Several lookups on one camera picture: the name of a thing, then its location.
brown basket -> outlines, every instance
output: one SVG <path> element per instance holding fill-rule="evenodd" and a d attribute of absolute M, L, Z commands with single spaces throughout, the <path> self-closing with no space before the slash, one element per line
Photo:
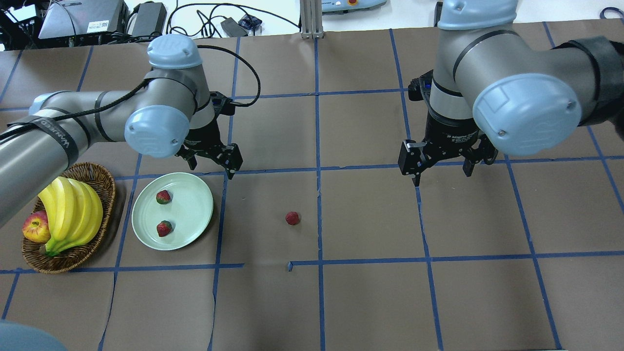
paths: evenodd
<path fill-rule="evenodd" d="M 61 176 L 85 182 L 95 190 L 102 201 L 104 210 L 102 225 L 90 242 L 85 245 L 67 249 L 54 257 L 40 254 L 39 249 L 41 248 L 41 244 L 22 238 L 22 256 L 24 256 L 24 260 L 26 260 L 28 265 L 34 270 L 40 273 L 55 274 L 67 272 L 89 259 L 104 239 L 113 209 L 113 201 L 116 192 L 115 179 L 106 168 L 91 162 L 81 162 L 74 164 L 63 172 Z M 32 212 L 35 213 L 44 209 L 41 200 L 37 199 L 37 203 Z"/>

light green plate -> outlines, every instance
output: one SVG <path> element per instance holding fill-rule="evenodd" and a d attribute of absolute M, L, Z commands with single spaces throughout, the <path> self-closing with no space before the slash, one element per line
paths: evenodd
<path fill-rule="evenodd" d="M 156 202 L 161 190 L 171 194 L 168 204 Z M 212 209 L 212 193 L 203 180 L 189 173 L 169 173 L 154 179 L 139 194 L 132 208 L 132 228 L 143 244 L 156 250 L 175 250 L 202 234 Z M 163 220 L 171 222 L 173 231 L 159 237 L 156 226 Z"/>

apple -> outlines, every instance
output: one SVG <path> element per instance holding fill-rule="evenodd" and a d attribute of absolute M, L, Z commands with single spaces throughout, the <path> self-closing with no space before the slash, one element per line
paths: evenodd
<path fill-rule="evenodd" d="M 30 241 L 45 244 L 50 240 L 47 213 L 45 211 L 39 211 L 28 216 L 22 226 L 22 233 L 24 233 L 24 236 Z"/>

strawberry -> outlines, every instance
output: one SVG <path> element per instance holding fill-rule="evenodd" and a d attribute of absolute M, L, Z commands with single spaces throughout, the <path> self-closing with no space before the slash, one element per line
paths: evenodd
<path fill-rule="evenodd" d="M 169 194 L 166 190 L 161 190 L 156 194 L 156 202 L 161 205 L 168 204 L 171 202 L 171 194 Z"/>
<path fill-rule="evenodd" d="M 159 237 L 163 237 L 171 233 L 171 231 L 173 231 L 171 222 L 169 222 L 168 220 L 163 220 L 161 223 L 158 223 L 158 225 L 156 226 L 156 231 L 158 232 Z"/>
<path fill-rule="evenodd" d="M 286 223 L 290 225 L 296 225 L 299 224 L 300 221 L 301 217 L 299 217 L 299 214 L 297 212 L 289 212 L 286 214 Z"/>

sticker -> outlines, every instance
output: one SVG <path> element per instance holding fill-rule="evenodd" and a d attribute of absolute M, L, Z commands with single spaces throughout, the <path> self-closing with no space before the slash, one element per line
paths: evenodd
<path fill-rule="evenodd" d="M 95 21 L 89 22 L 89 27 L 87 27 L 87 33 L 96 33 L 96 32 L 104 32 L 109 27 L 109 21 Z"/>

